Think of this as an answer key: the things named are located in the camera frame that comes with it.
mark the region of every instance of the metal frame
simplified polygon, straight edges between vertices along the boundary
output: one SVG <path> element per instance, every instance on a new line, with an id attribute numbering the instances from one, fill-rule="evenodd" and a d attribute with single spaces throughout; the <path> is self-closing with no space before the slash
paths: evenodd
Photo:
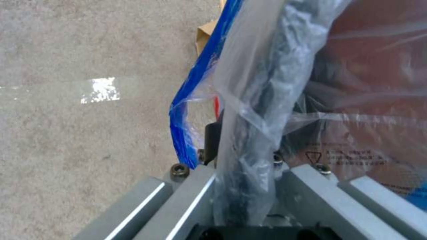
<path id="1" fill-rule="evenodd" d="M 171 194 L 172 186 L 166 182 L 155 178 L 140 181 L 74 239 L 131 239 Z"/>

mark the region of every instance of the metal plate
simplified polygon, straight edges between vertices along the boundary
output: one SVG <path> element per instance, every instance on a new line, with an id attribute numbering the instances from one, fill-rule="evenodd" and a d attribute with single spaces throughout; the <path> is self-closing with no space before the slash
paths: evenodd
<path id="1" fill-rule="evenodd" d="M 74 239 L 131 239 L 171 194 L 168 183 L 155 178 L 140 181 Z"/>
<path id="2" fill-rule="evenodd" d="M 211 225 L 215 169 L 199 165 L 134 239 L 185 239 L 195 224 Z"/>
<path id="3" fill-rule="evenodd" d="M 338 186 L 409 239 L 427 239 L 427 214 L 363 176 Z"/>
<path id="4" fill-rule="evenodd" d="M 307 164 L 278 184 L 280 201 L 304 226 L 328 226 L 343 239 L 405 239 Z"/>

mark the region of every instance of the clear plastic bag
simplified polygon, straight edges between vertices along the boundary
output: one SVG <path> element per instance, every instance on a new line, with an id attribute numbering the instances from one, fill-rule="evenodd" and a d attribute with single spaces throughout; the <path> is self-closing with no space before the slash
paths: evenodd
<path id="1" fill-rule="evenodd" d="M 193 169 L 199 164 L 197 149 L 204 146 L 204 127 L 219 117 L 221 102 L 212 86 L 212 76 L 242 1 L 227 2 L 209 41 L 170 105 L 170 132 L 176 154 L 181 163 Z"/>
<path id="2" fill-rule="evenodd" d="M 290 166 L 367 174 L 427 210 L 426 10 L 421 0 L 359 0 L 334 22 L 284 130 Z"/>
<path id="3" fill-rule="evenodd" d="M 343 0 L 247 0 L 214 75 L 225 101 L 215 184 L 219 225 L 258 225 L 275 199 L 273 152 Z"/>

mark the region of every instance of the black hole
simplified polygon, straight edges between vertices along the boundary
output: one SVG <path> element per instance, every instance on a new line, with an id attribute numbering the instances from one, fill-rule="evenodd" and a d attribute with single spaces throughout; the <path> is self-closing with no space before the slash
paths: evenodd
<path id="1" fill-rule="evenodd" d="M 304 229 L 298 232 L 297 240 L 320 240 L 319 236 L 311 230 Z"/>
<path id="2" fill-rule="evenodd" d="M 202 232 L 199 237 L 199 240 L 223 240 L 223 238 L 222 234 L 218 230 L 214 228 L 209 228 L 208 230 Z"/>
<path id="3" fill-rule="evenodd" d="M 182 165 L 178 165 L 178 166 L 175 166 L 174 168 L 173 168 L 176 172 L 181 172 L 181 171 L 184 171 L 184 166 L 182 166 Z"/>

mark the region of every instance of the concrete floor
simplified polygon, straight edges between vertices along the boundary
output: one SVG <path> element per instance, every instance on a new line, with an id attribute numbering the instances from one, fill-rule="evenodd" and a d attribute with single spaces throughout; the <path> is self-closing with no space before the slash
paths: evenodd
<path id="1" fill-rule="evenodd" d="M 68 239 L 177 161 L 173 96 L 217 0 L 0 2 L 0 239 Z"/>

